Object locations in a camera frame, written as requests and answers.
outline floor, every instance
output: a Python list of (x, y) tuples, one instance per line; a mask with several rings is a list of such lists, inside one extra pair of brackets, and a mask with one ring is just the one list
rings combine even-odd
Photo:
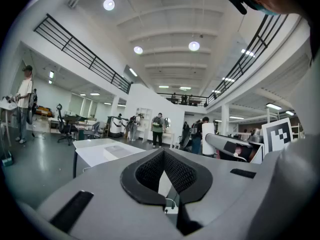
[[(39, 121), (32, 132), (27, 131), (27, 142), (19, 144), (14, 141), (18, 129), (9, 128), (12, 140), (10, 151), (14, 164), (2, 167), (5, 181), (12, 195), (36, 209), (51, 193), (73, 179), (73, 159), (75, 148), (68, 146), (68, 142), (57, 143), (60, 134), (43, 131), (43, 122)], [(113, 140), (150, 150), (152, 144), (142, 143), (141, 139), (128, 141), (122, 137)], [(79, 157), (77, 161), (77, 175), (81, 174), (88, 165)]]

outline white ceiling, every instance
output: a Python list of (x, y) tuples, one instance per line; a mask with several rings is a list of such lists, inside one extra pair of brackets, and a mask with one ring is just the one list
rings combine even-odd
[[(103, 8), (104, 1), (80, 0), (78, 6), (116, 26), (132, 50), (143, 48), (137, 56), (156, 92), (180, 93), (158, 86), (182, 86), (199, 93), (227, 0), (114, 0), (112, 11)], [(192, 41), (200, 43), (199, 51), (189, 50)]]

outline person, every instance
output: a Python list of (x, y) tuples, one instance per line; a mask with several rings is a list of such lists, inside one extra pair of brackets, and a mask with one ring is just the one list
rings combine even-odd
[(299, 14), (310, 25), (310, 46), (312, 58), (315, 59), (320, 45), (319, 16), (316, 13), (318, 0), (241, 0), (250, 8), (265, 14)]
[(207, 116), (202, 119), (202, 122), (197, 124), (196, 133), (192, 139), (191, 153), (193, 154), (199, 154), (202, 140), (202, 125), (206, 123), (209, 123), (209, 118)]
[(20, 144), (25, 143), (27, 137), (27, 112), (29, 106), (29, 97), (32, 93), (32, 66), (27, 65), (24, 69), (24, 80), (16, 95), (16, 101), (18, 106), (17, 122), (19, 136), (15, 139)]
[(130, 122), (132, 123), (131, 131), (130, 131), (130, 140), (135, 142), (135, 136), (138, 129), (138, 126), (140, 125), (141, 120), (141, 114), (138, 114), (137, 116), (133, 116), (130, 118)]
[(36, 106), (38, 103), (38, 95), (37, 95), (37, 89), (33, 90), (33, 105), (32, 105), (32, 116), (36, 113)]
[(156, 148), (157, 137), (159, 139), (159, 148), (162, 148), (162, 134), (166, 133), (165, 120), (162, 117), (162, 113), (154, 117), (151, 121), (151, 131), (153, 136), (153, 148)]

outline table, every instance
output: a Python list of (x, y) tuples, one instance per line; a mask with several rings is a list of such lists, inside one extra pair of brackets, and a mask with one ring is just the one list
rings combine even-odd
[(117, 146), (125, 147), (126, 149), (131, 150), (134, 153), (140, 153), (144, 151), (143, 149), (130, 146), (110, 138), (97, 138), (74, 141), (73, 145), (75, 147), (75, 151), (73, 156), (72, 169), (73, 178), (76, 177), (77, 173), (78, 155), (82, 157), (82, 159), (89, 165), (89, 167), (108, 162), (108, 160), (104, 157), (103, 148), (105, 147), (105, 145), (107, 146), (110, 144), (117, 144)]

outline black railing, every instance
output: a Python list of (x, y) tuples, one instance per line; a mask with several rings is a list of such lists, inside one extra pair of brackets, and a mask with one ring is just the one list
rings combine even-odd
[(208, 97), (208, 104), (212, 103), (217, 97), (229, 89), (246, 71), (255, 63), (260, 55), (268, 48), (269, 44), (275, 38), (282, 25), (287, 19), (287, 15), (266, 15), (264, 16), (252, 41), (247, 46), (239, 60), (225, 76), (225, 79)]
[(130, 82), (115, 72), (107, 63), (100, 59), (49, 14), (47, 14), (45, 19), (34, 29), (34, 32), (40, 34), (61, 51), (112, 85), (127, 94), (129, 93)]
[(169, 93), (158, 93), (168, 101), (177, 105), (195, 106), (195, 107), (206, 107), (208, 105), (208, 98), (202, 96), (191, 96), (181, 94), (169, 94)]

